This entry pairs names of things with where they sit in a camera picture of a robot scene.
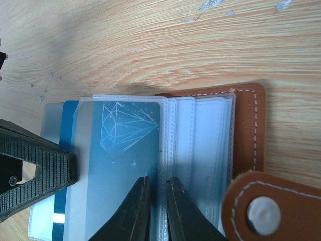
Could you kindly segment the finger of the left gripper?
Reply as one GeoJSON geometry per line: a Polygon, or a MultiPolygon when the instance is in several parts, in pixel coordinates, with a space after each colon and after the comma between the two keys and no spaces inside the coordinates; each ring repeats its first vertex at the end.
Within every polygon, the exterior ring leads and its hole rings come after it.
{"type": "Polygon", "coordinates": [[[75,154],[1,120],[1,221],[76,181],[75,154]]]}

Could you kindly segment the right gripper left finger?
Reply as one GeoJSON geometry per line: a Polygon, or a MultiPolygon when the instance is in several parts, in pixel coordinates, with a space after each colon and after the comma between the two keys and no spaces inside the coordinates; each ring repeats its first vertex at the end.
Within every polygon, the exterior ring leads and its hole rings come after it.
{"type": "Polygon", "coordinates": [[[111,219],[91,240],[149,240],[151,222],[150,177],[140,177],[111,219]]]}

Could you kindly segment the brown leather card holder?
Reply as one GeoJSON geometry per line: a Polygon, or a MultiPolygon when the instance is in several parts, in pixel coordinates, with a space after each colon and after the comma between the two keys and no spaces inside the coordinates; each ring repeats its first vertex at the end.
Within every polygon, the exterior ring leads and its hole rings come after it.
{"type": "MultiPolygon", "coordinates": [[[[163,106],[149,240],[169,240],[166,181],[178,177],[226,240],[320,240],[320,190],[265,169],[266,93],[258,83],[155,96],[94,95],[78,102],[133,99],[163,106]]],[[[63,104],[45,108],[42,137],[60,146],[63,104]]],[[[28,236],[52,240],[55,195],[31,208],[28,236]]]]}

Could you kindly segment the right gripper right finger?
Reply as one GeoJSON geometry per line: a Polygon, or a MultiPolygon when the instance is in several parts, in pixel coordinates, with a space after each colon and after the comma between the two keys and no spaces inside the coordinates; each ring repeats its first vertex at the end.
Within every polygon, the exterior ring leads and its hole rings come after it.
{"type": "Polygon", "coordinates": [[[169,240],[226,240],[203,216],[178,177],[166,181],[169,240]]]}

